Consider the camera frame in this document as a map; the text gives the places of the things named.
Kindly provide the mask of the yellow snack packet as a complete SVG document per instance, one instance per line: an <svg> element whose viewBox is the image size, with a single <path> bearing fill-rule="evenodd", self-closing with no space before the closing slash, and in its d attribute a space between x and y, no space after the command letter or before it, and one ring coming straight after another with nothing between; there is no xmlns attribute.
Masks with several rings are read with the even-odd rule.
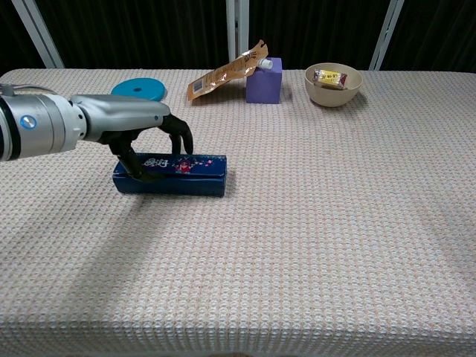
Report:
<svg viewBox="0 0 476 357"><path fill-rule="evenodd" d="M323 87L343 90L346 88L347 74L338 71L315 69L312 81Z"/></svg>

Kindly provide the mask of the white frame post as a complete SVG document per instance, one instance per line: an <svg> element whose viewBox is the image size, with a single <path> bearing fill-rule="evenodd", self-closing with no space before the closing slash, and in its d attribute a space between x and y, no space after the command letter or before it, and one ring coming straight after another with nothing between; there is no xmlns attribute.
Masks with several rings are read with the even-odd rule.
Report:
<svg viewBox="0 0 476 357"><path fill-rule="evenodd" d="M35 0L11 0L46 68L64 68Z"/></svg>
<svg viewBox="0 0 476 357"><path fill-rule="evenodd" d="M405 0L390 0L379 37L374 48L373 56L370 61L370 71L379 71L381 69L404 3Z"/></svg>
<svg viewBox="0 0 476 357"><path fill-rule="evenodd" d="M228 61L231 62L248 50L249 0L225 0Z"/></svg>

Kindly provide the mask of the blue glasses case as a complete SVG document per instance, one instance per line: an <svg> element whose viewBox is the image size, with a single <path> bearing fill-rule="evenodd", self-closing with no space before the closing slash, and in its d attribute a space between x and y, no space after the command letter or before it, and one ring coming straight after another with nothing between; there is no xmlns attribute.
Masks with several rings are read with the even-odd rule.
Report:
<svg viewBox="0 0 476 357"><path fill-rule="evenodd" d="M216 196L225 194L227 157L224 155L173 155L138 153L143 168L162 179L146 183L129 176L122 164L117 164L112 181L121 193Z"/></svg>

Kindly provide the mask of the black curtain panel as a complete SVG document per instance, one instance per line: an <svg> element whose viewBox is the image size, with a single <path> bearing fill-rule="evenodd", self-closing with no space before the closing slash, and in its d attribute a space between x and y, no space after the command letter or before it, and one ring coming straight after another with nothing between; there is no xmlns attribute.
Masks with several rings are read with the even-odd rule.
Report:
<svg viewBox="0 0 476 357"><path fill-rule="evenodd" d="M225 0L35 0L66 68L214 69Z"/></svg>
<svg viewBox="0 0 476 357"><path fill-rule="evenodd" d="M0 76L19 68L45 68L11 0L0 0Z"/></svg>
<svg viewBox="0 0 476 357"><path fill-rule="evenodd" d="M249 0L249 45L284 69L336 62L367 70L390 0Z"/></svg>
<svg viewBox="0 0 476 357"><path fill-rule="evenodd" d="M381 70L476 74L476 0L405 0Z"/></svg>

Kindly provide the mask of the purple foam cube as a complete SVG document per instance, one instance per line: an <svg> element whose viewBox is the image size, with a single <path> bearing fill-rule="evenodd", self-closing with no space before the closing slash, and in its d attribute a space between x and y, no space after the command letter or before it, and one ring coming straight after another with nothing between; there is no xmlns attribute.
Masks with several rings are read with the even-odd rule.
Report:
<svg viewBox="0 0 476 357"><path fill-rule="evenodd" d="M283 66L280 57L269 57L271 68L257 66L247 77L245 87L246 103L279 104L282 85Z"/></svg>

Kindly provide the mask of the beige bowl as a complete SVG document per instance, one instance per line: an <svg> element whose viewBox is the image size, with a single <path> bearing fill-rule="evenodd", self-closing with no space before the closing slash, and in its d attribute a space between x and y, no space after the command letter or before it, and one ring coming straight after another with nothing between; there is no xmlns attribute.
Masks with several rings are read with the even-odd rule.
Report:
<svg viewBox="0 0 476 357"><path fill-rule="evenodd" d="M337 71L347 75L346 89L327 89L315 84L313 75L315 70L323 69ZM334 62L322 62L309 66L305 70L304 83L309 98L320 106L338 107L350 102L359 92L363 83L361 72L344 64Z"/></svg>

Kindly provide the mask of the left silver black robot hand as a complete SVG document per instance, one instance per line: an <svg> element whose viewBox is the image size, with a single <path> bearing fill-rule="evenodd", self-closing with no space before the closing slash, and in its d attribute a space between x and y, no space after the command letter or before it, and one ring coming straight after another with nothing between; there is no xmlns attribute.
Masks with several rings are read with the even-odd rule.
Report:
<svg viewBox="0 0 476 357"><path fill-rule="evenodd" d="M86 141L107 145L130 177L141 182L162 179L161 174L148 173L139 161L132 142L147 129L158 128L167 133L172 154L184 148L193 154L193 134L188 124L177 118L170 107L160 101L113 94L74 95L71 102L86 117Z"/></svg>

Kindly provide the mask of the orange spout pouch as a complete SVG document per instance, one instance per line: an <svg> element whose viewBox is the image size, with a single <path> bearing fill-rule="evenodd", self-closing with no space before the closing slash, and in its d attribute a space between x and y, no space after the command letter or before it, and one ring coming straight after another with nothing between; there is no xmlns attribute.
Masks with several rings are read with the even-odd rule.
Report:
<svg viewBox="0 0 476 357"><path fill-rule="evenodd" d="M273 62L267 56L268 46L260 40L252 49L242 53L230 63L190 83L187 87L187 99L195 100L232 80L249 77L257 68L272 69Z"/></svg>

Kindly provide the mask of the teal round disc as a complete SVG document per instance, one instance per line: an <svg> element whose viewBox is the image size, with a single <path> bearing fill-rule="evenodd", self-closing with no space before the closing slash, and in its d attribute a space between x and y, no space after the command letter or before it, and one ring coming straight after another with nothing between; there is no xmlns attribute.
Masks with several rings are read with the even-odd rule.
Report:
<svg viewBox="0 0 476 357"><path fill-rule="evenodd" d="M111 94L161 101L166 97L167 90L160 80L140 77L118 83L112 89Z"/></svg>

